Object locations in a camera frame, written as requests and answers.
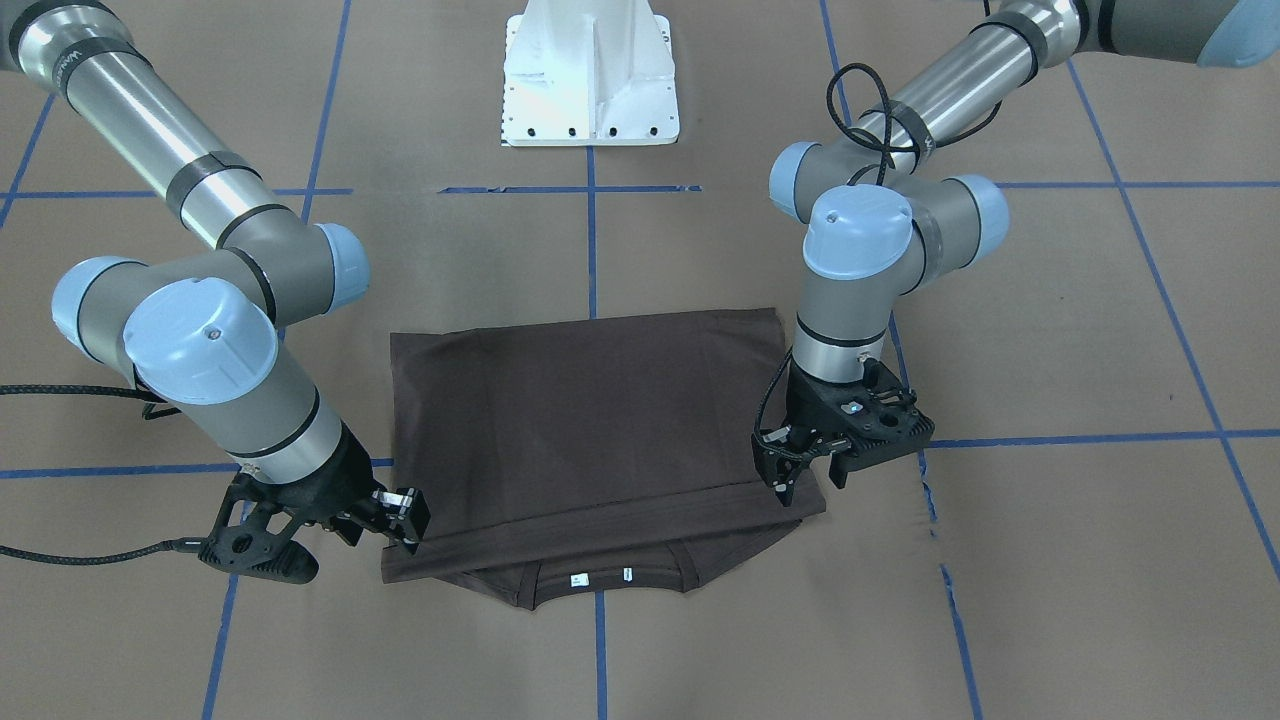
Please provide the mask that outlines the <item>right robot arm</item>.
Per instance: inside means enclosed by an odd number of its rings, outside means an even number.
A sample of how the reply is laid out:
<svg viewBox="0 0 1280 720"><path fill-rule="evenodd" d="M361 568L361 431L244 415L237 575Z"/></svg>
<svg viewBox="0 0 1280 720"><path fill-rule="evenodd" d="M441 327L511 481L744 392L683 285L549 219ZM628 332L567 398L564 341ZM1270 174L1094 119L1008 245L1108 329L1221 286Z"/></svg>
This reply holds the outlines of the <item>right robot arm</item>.
<svg viewBox="0 0 1280 720"><path fill-rule="evenodd" d="M147 264L91 258L58 282L56 328L168 404L238 466L205 537L99 559L196 553L218 570L291 584L317 574L296 541L321 527L347 544L365 533L415 553L429 523L416 489L388 489L279 331L362 299L369 258L338 224L310 225L198 119L100 1L5 1L3 69L31 78L84 118L206 243Z"/></svg>

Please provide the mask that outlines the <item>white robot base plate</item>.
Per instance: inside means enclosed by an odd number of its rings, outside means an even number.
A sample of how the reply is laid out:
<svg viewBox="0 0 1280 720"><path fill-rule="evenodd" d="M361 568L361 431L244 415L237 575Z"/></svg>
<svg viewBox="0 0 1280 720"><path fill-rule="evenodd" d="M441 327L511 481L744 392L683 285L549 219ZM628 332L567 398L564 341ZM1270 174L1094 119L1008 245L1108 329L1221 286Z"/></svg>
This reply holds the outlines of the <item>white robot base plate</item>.
<svg viewBox="0 0 1280 720"><path fill-rule="evenodd" d="M530 1L504 40L504 146L678 141L671 24L650 3Z"/></svg>

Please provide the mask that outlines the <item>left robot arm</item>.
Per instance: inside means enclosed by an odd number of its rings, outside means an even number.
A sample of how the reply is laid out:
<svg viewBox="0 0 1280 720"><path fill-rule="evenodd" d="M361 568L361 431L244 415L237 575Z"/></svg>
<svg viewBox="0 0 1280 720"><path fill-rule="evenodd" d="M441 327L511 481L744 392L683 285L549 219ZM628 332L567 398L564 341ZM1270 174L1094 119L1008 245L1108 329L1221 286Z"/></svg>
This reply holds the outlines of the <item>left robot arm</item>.
<svg viewBox="0 0 1280 720"><path fill-rule="evenodd" d="M881 355L897 299L993 252L1010 225L979 176L919 170L974 135L983 115L1078 53L1245 68L1277 51L1275 1L1004 1L896 94L882 94L832 145L795 143L771 170L771 200L803 223L806 281L780 428L755 428L756 471L788 506L818 457L829 479L924 448L934 423Z"/></svg>

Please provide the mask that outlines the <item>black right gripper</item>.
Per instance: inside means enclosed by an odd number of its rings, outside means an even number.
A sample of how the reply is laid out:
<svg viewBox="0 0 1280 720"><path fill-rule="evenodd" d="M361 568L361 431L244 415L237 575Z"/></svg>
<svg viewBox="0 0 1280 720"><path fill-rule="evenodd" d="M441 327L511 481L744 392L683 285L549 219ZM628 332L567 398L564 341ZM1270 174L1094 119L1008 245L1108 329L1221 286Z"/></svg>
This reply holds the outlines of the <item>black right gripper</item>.
<svg viewBox="0 0 1280 720"><path fill-rule="evenodd" d="M422 493L412 487L388 491L374 478L365 447L344 428L333 456L301 480L276 486L237 474L197 555L229 574L305 584L317 575L317 560L294 539L300 528L319 524L348 546L371 532L415 555L429 521Z"/></svg>

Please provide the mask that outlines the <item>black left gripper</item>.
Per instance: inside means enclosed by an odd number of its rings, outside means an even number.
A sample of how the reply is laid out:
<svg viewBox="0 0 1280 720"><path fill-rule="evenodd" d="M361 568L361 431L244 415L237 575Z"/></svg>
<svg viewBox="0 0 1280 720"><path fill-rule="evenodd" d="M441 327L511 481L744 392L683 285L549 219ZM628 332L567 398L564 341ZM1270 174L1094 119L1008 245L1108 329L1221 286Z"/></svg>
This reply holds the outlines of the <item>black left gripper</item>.
<svg viewBox="0 0 1280 720"><path fill-rule="evenodd" d="M764 430L765 406L785 373L783 425ZM916 407L915 392L881 361L867 360L860 380L833 384L808 375L786 355L756 410L751 454L756 474L791 507L797 478L815 459L831 457L828 478L845 489L849 473L915 454L933 434L934 423Z"/></svg>

